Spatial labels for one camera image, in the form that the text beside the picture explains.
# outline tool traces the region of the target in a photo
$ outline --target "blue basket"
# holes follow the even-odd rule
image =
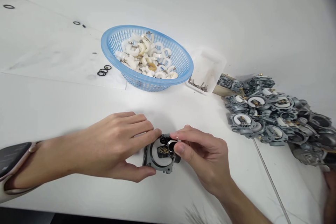
[[[128,68],[115,57],[114,52],[116,50],[122,51],[121,43],[123,40],[130,38],[133,32],[141,35],[147,31],[154,33],[154,43],[160,41],[164,47],[171,49],[170,59],[178,73],[176,79],[158,79],[143,75]],[[194,70],[194,64],[189,53],[179,43],[158,31],[142,26],[123,25],[108,29],[101,38],[101,49],[106,58],[121,72],[129,83],[149,92],[161,91],[172,85],[183,83],[190,78]]]

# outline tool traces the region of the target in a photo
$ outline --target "pile of carburetors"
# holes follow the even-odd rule
[[[311,111],[306,100],[276,92],[275,82],[263,74],[245,82],[221,75],[217,84],[245,93],[225,97],[234,113],[234,132],[271,146],[288,143],[302,163],[336,168],[336,129],[329,117]]]

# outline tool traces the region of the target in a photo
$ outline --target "basket rim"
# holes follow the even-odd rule
[[[165,37],[165,38],[173,41],[174,43],[176,43],[178,46],[181,47],[181,49],[184,51],[184,53],[187,56],[188,63],[189,63],[188,72],[182,78],[177,77],[176,79],[158,79],[158,78],[149,77],[147,75],[143,75],[141,73],[138,73],[138,72],[128,68],[127,66],[125,66],[119,60],[116,59],[116,57],[114,56],[114,52],[110,51],[110,49],[108,47],[108,44],[107,44],[108,39],[111,37],[112,33],[114,33],[117,30],[120,30],[121,28],[146,29],[150,32],[153,32],[154,34],[159,34],[160,36]],[[193,60],[191,59],[190,54],[187,52],[187,50],[183,46],[181,46],[178,42],[176,42],[171,37],[159,32],[159,31],[156,31],[156,30],[144,27],[144,26],[136,26],[136,25],[131,25],[131,24],[114,26],[114,27],[112,27],[112,28],[110,28],[110,29],[108,29],[107,31],[104,32],[104,34],[102,35],[102,38],[100,40],[100,45],[101,45],[101,49],[102,49],[105,57],[107,58],[107,60],[113,66],[115,66],[122,74],[127,74],[127,75],[130,75],[130,76],[136,77],[137,79],[140,79],[141,81],[146,82],[146,83],[155,83],[155,84],[159,84],[159,85],[177,85],[177,84],[181,84],[181,83],[185,82],[186,80],[188,80],[191,77],[192,72],[194,71]]]

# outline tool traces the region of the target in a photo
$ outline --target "white work surface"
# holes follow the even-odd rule
[[[16,9],[0,8],[0,23],[5,27],[1,32],[1,68],[43,47],[51,36],[63,44],[66,41],[58,34],[74,29],[101,34],[25,0],[4,1]],[[74,36],[68,44],[76,41]],[[96,52],[104,57],[99,47]],[[215,94],[206,97],[184,84],[150,93],[132,86],[122,90],[8,73],[0,73],[0,87],[0,148],[63,135],[122,111],[144,113],[164,133],[190,124],[227,141],[236,183],[271,221],[287,223],[253,142],[230,130],[229,112]],[[142,157],[143,151],[127,161],[140,166]],[[229,223],[219,202],[202,188],[183,161],[174,165],[170,175],[158,172],[138,184],[71,175],[1,206],[154,223],[188,223],[186,213],[191,211],[199,212],[209,223],[217,219],[218,223]]]
[[[322,224],[327,185],[319,167],[300,163],[289,146],[256,141],[292,224]]]

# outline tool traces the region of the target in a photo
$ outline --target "smartwatch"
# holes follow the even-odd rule
[[[4,186],[7,180],[20,169],[30,154],[36,150],[35,142],[20,143],[0,150],[0,203],[19,197],[35,188],[5,191]]]

